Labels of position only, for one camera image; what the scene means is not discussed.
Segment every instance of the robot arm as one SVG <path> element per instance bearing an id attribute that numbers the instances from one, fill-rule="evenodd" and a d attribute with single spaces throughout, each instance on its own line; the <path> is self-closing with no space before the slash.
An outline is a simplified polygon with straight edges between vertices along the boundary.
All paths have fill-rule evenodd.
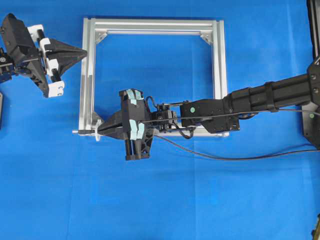
<path id="1" fill-rule="evenodd" d="M 27 28 L 12 13 L 3 20 L 0 33 L 7 51 L 0 48 L 0 83 L 13 75 L 29 77 L 46 98 L 63 95 L 61 75 L 87 56 L 81 48 L 45 37 L 42 25 Z"/>
<path id="2" fill-rule="evenodd" d="M 179 131 L 185 138 L 191 138 L 193 130 L 202 125 L 209 133 L 238 131 L 239 120 L 254 117 L 258 112 L 278 112 L 280 108 L 313 103 L 318 106 L 312 116 L 314 131 L 308 140 L 320 149 L 320 57 L 308 67 L 307 74 L 267 82 L 262 86 L 236 90 L 223 99 L 201 99 L 172 104 L 155 105 L 151 112 L 148 98 L 143 92 L 128 89 L 119 93 L 121 110 L 101 124 L 97 133 L 125 141 L 126 159 L 137 160 L 150 157 L 154 130 L 159 132 Z M 180 117 L 171 107 L 180 108 Z M 181 120 L 183 128 L 178 126 Z"/>

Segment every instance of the light blue tape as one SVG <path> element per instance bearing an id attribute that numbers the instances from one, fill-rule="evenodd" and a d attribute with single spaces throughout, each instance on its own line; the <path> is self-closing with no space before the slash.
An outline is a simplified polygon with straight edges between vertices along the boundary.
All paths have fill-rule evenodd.
<path id="1" fill-rule="evenodd" d="M 131 89 L 126 90 L 129 99 L 135 99 L 135 94 Z"/>
<path id="2" fill-rule="evenodd" d="M 137 140 L 138 128 L 137 128 L 136 121 L 129 119 L 129 123 L 130 123 L 130 128 L 131 128 L 130 140 Z"/>
<path id="3" fill-rule="evenodd" d="M 145 132 L 145 124 L 142 123 L 142 122 L 139 123 L 138 128 L 139 128 L 139 130 L 138 130 L 138 133 L 136 135 L 136 138 L 137 139 L 142 139 L 143 136 L 144 136 L 144 132 Z"/>
<path id="4" fill-rule="evenodd" d="M 142 96 L 141 96 L 141 92 L 139 92 L 138 90 L 134 90 L 135 91 L 135 98 L 137 100 L 142 100 L 144 99 Z"/>
<path id="5" fill-rule="evenodd" d="M 131 103 L 131 104 L 134 104 L 134 105 L 137 105 L 137 100 L 135 100 L 135 99 L 130 99 L 130 103 Z"/>

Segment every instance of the wire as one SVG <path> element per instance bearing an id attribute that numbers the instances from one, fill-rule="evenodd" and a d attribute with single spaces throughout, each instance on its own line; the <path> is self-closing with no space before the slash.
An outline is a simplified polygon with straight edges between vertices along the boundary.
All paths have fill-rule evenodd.
<path id="1" fill-rule="evenodd" d="M 173 122 L 173 125 L 175 126 L 176 129 L 178 129 L 180 135 L 185 139 L 191 139 L 194 136 L 194 131 L 196 129 L 195 127 L 189 130 L 190 136 L 188 136 L 182 131 L 182 129 L 175 122 Z"/>
<path id="2" fill-rule="evenodd" d="M 148 100 L 151 99 L 151 102 L 152 102 L 152 105 L 157 109 L 157 105 L 155 103 L 155 100 L 152 96 L 147 96 L 146 99 L 145 99 L 145 105 L 146 105 L 146 108 L 148 109 L 148 111 L 150 112 L 150 108 L 149 108 L 149 105 L 148 105 Z"/>
<path id="3" fill-rule="evenodd" d="M 200 153 L 197 151 L 192 151 L 188 148 L 185 148 L 184 146 L 181 146 L 174 141 L 171 141 L 163 136 L 159 135 L 154 135 L 156 138 L 159 138 L 161 140 L 167 141 L 168 143 L 176 146 L 177 148 L 180 148 L 188 153 L 198 155 L 204 158 L 208 159 L 213 159 L 213 160 L 223 160 L 223 161 L 248 161 L 248 160 L 258 160 L 258 159 L 270 159 L 270 158 L 275 158 L 275 157 L 280 157 L 280 156 L 286 156 L 286 155 L 292 155 L 292 154 L 301 154 L 301 153 L 320 153 L 320 150 L 313 150 L 313 149 L 308 149 L 308 150 L 300 150 L 300 151 L 288 151 L 288 152 L 282 152 L 282 153 L 276 153 L 276 154 L 268 154 L 268 155 L 261 155 L 261 156 L 254 156 L 254 157 L 220 157 L 220 156 L 213 156 L 213 155 L 208 155 L 204 153 Z"/>
<path id="4" fill-rule="evenodd" d="M 299 110 L 299 109 L 277 109 L 279 112 L 297 112 L 297 113 L 309 113 L 320 116 L 320 113 L 315 111 L 309 110 Z M 172 118 L 164 118 L 164 119 L 157 119 L 157 120 L 148 120 L 148 121 L 141 121 L 141 123 L 154 123 L 154 122 L 164 122 L 168 120 L 182 120 L 182 119 L 214 119 L 219 117 L 227 117 L 227 116 L 235 116 L 235 115 L 242 115 L 242 114 L 258 114 L 258 113 L 269 113 L 269 110 L 261 110 L 261 111 L 241 111 L 241 112 L 234 112 L 234 113 L 226 113 L 220 115 L 211 115 L 211 116 L 178 116 Z"/>

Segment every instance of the blue cloth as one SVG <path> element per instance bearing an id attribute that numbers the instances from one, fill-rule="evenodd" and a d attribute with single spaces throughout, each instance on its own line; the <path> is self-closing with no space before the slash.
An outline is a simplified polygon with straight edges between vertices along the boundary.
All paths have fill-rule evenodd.
<path id="1" fill-rule="evenodd" d="M 312 61 L 304 0 L 2 1 L 0 18 L 9 12 L 78 47 L 84 17 L 223 19 L 229 92 L 303 74 Z M 117 111 L 128 88 L 158 103 L 212 98 L 211 74 L 200 37 L 110 35 L 96 52 L 96 111 Z M 126 162 L 122 141 L 72 135 L 80 76 L 79 63 L 62 76 L 64 96 L 52 99 L 24 77 L 0 85 L 0 239 L 311 239 L 318 153 L 223 162 L 155 139 L 150 159 Z M 240 124 L 227 138 L 172 139 L 224 157 L 312 148 L 298 113 Z"/>

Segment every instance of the aluminum frame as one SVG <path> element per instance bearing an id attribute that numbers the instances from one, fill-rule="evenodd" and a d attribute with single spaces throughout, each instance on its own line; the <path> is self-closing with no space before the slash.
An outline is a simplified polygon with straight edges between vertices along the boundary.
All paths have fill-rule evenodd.
<path id="1" fill-rule="evenodd" d="M 211 45 L 213 96 L 215 99 L 222 99 L 228 94 L 223 20 L 84 18 L 82 48 L 87 50 L 87 57 L 82 60 L 81 64 L 79 126 L 78 131 L 75 130 L 74 133 L 97 137 L 97 127 L 104 122 L 94 110 L 96 47 L 110 34 L 200 36 Z M 180 135 L 178 132 L 156 134 Z M 226 137 L 229 136 L 229 133 L 211 134 L 204 127 L 197 127 L 194 136 Z"/>

